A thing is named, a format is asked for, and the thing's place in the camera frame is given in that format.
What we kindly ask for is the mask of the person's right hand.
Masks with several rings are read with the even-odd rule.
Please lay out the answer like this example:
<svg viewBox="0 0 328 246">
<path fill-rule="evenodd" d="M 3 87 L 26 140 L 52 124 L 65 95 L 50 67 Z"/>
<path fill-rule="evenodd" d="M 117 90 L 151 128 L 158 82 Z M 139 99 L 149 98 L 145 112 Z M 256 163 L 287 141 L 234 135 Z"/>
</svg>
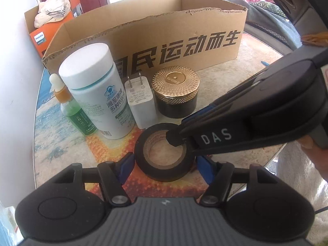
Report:
<svg viewBox="0 0 328 246">
<path fill-rule="evenodd" d="M 306 135 L 297 140 L 303 152 L 308 156 L 325 181 L 328 181 L 328 151 L 321 149 L 314 140 Z"/>
</svg>

